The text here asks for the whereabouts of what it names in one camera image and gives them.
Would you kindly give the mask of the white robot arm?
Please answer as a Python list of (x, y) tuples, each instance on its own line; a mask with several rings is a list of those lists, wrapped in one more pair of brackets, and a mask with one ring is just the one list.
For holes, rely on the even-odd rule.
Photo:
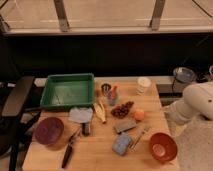
[(182, 97), (166, 106), (164, 111), (178, 125), (190, 122), (197, 115), (213, 120), (213, 81), (187, 86)]

